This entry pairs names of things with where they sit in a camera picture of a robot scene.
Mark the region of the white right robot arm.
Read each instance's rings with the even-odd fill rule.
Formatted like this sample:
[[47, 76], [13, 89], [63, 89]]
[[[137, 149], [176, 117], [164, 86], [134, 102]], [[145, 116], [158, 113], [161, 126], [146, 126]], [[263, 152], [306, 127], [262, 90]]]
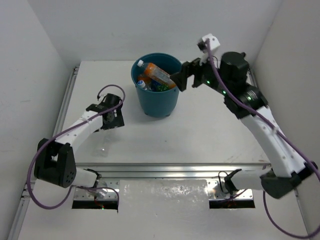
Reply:
[[183, 63], [181, 70], [170, 79], [183, 92], [188, 77], [193, 76], [193, 88], [204, 84], [222, 94], [225, 106], [248, 128], [271, 163], [270, 169], [232, 171], [224, 177], [226, 191], [234, 195], [242, 189], [263, 190], [280, 199], [311, 176], [317, 165], [307, 163], [298, 150], [285, 141], [268, 101], [256, 86], [247, 83], [248, 71], [245, 54], [231, 51], [222, 55], [219, 68], [197, 58]]

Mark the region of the clear bottle white cap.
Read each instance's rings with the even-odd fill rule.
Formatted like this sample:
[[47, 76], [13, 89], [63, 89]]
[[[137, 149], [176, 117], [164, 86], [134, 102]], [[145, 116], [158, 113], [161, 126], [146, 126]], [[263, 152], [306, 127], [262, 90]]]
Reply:
[[146, 91], [152, 91], [152, 88], [144, 80], [139, 80], [137, 85]]

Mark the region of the orange bottle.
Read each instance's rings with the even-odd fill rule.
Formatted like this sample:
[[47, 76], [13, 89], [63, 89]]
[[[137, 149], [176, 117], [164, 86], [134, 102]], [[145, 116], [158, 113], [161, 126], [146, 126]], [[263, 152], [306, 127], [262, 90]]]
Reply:
[[176, 87], [176, 84], [171, 80], [170, 75], [154, 63], [139, 60], [137, 66], [142, 69], [142, 72], [146, 76], [159, 84], [168, 87], [169, 90]]
[[152, 79], [144, 73], [138, 75], [137, 81], [144, 81], [144, 83], [149, 86], [152, 84]]

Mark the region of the crushed green plastic bottle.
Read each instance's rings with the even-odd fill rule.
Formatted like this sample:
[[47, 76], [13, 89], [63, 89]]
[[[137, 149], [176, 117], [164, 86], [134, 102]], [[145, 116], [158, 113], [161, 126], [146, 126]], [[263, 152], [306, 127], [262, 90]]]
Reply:
[[157, 86], [157, 91], [158, 92], [165, 92], [165, 91], [168, 91], [169, 90], [169, 87], [167, 85], [158, 85]]

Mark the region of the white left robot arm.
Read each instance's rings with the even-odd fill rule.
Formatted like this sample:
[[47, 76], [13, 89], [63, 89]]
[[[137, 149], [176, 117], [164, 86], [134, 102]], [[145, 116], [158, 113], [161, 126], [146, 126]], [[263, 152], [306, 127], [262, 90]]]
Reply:
[[93, 133], [123, 127], [123, 104], [117, 95], [108, 93], [100, 103], [88, 106], [67, 132], [50, 143], [46, 138], [38, 143], [34, 177], [62, 188], [70, 186], [94, 188], [100, 175], [90, 169], [76, 167], [75, 153]]

